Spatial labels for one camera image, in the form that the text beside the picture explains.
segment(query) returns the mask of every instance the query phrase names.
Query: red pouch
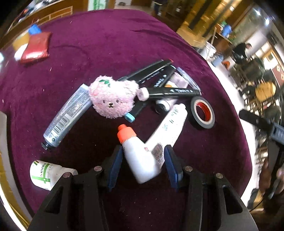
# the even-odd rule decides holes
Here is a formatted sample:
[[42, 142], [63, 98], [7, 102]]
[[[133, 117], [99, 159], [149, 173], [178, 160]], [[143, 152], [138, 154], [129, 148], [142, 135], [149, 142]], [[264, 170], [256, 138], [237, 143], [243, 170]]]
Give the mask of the red pouch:
[[47, 49], [51, 32], [30, 35], [29, 43], [20, 62], [29, 63], [49, 56]]

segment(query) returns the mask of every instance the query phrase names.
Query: velvet cloth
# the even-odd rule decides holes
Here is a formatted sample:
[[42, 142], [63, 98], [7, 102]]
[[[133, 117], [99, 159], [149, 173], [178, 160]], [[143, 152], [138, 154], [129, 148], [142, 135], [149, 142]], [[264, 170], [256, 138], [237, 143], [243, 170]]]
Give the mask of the velvet cloth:
[[[125, 123], [146, 141], [163, 116], [146, 107], [133, 124], [124, 118], [107, 119], [91, 107], [74, 125], [58, 148], [43, 150], [43, 133], [54, 116], [85, 83], [99, 75], [118, 79], [159, 59], [172, 59], [200, 86], [215, 112], [215, 125], [196, 130], [189, 121], [174, 145], [175, 153], [203, 173], [220, 172], [239, 195], [252, 173], [245, 134], [237, 113], [206, 61], [165, 24], [137, 10], [101, 10], [48, 22], [42, 31], [52, 32], [50, 56], [24, 66], [3, 52], [0, 75], [0, 110], [9, 118], [9, 152], [19, 188], [37, 211], [48, 191], [36, 187], [29, 169], [36, 160], [48, 161], [79, 173], [100, 164], [113, 152], [117, 127]], [[178, 230], [185, 206], [184, 192], [170, 187], [167, 173], [138, 185], [125, 160], [116, 187], [104, 194], [110, 230]]]

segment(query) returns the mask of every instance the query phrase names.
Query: orange cap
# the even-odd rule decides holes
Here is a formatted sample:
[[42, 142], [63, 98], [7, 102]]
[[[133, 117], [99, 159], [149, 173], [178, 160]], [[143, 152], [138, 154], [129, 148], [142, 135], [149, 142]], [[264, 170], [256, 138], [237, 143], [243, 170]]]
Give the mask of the orange cap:
[[133, 136], [136, 136], [136, 133], [133, 131], [131, 127], [127, 127], [125, 124], [118, 126], [117, 137], [121, 144]]

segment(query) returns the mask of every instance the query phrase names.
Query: roll of tape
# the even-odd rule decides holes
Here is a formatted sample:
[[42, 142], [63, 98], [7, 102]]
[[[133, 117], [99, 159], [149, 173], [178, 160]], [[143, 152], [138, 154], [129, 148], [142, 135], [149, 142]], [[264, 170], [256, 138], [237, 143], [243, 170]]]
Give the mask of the roll of tape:
[[[197, 108], [201, 108], [205, 115], [205, 120], [201, 119], [197, 113]], [[196, 128], [210, 129], [215, 123], [215, 115], [213, 108], [209, 102], [201, 96], [195, 96], [190, 103], [190, 111], [188, 110], [190, 121]]]

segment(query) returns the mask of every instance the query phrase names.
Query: stuffed bear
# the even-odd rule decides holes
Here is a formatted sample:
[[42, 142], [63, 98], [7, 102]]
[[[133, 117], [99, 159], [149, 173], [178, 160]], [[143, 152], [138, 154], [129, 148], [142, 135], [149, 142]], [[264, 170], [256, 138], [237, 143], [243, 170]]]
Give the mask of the stuffed bear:
[[89, 96], [97, 113], [113, 119], [131, 111], [138, 88], [135, 81], [115, 81], [112, 77], [99, 76], [89, 86]]

